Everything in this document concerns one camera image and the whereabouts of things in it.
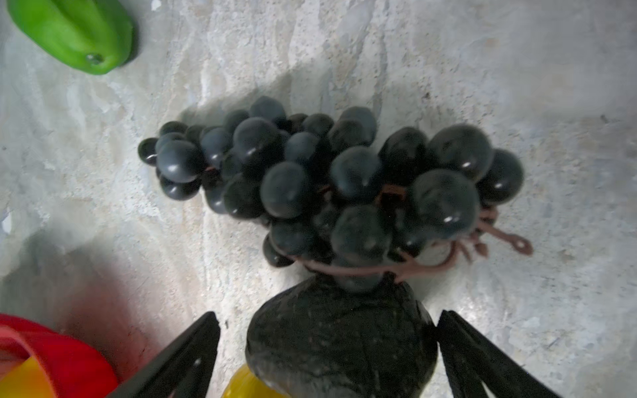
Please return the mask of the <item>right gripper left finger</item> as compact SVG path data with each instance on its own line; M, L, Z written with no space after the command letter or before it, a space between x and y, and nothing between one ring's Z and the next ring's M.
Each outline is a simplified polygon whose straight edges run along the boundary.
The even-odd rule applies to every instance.
M111 398L204 397L217 361L221 329L207 312L126 382Z

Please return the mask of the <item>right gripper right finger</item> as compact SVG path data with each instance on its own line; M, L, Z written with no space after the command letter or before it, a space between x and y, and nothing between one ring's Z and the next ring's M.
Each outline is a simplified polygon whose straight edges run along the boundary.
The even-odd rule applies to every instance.
M441 313L436 336L454 397L558 398L455 311Z

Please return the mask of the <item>small yellow wrinkled fruit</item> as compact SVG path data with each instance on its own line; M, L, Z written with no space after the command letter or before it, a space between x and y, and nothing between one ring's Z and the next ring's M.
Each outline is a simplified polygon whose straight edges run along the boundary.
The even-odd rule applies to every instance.
M244 364L230 379L222 398L285 398L285 395L268 387Z

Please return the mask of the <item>red flower-shaped fruit bowl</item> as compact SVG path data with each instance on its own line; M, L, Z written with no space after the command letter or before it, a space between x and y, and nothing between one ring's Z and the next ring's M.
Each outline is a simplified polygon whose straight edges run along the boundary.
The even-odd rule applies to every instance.
M111 365L91 346L38 323L1 316L1 361L35 358L56 397L105 397L119 381Z

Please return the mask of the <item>black avocado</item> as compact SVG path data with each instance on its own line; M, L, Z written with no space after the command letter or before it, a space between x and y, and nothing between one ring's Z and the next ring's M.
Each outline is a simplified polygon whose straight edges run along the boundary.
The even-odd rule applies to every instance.
M255 312L245 355L288 397L418 397L435 373L435 331L406 283L356 295L314 276Z

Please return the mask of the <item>yellow lemon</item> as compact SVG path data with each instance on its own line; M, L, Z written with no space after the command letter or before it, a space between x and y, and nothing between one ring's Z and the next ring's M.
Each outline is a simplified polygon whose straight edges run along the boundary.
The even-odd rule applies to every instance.
M56 398L35 358L1 361L1 398Z

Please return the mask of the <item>green lime fruit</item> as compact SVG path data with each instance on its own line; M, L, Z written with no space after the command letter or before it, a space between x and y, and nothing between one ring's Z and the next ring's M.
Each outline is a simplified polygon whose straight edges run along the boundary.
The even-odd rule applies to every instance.
M119 1L19 0L7 10L43 51L90 75L122 66L133 51L134 21Z

